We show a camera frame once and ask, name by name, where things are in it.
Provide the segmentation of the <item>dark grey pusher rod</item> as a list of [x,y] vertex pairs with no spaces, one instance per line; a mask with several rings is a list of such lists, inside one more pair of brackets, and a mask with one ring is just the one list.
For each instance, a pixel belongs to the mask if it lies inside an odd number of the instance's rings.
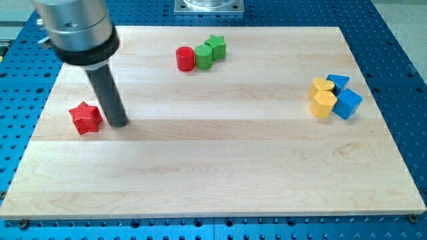
[[127,114],[109,66],[104,65],[85,72],[109,125],[112,127],[127,125]]

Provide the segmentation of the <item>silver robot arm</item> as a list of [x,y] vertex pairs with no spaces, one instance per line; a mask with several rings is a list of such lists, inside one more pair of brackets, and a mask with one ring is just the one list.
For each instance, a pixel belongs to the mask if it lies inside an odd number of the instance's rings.
[[64,63],[85,70],[107,122],[128,123],[108,61],[119,37],[104,0],[32,0],[38,26],[47,36],[39,43],[53,48]]

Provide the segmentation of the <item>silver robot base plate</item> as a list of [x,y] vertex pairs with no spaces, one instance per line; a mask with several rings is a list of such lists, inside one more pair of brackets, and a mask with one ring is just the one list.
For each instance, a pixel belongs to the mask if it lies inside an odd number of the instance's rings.
[[175,13],[243,13],[244,0],[175,0]]

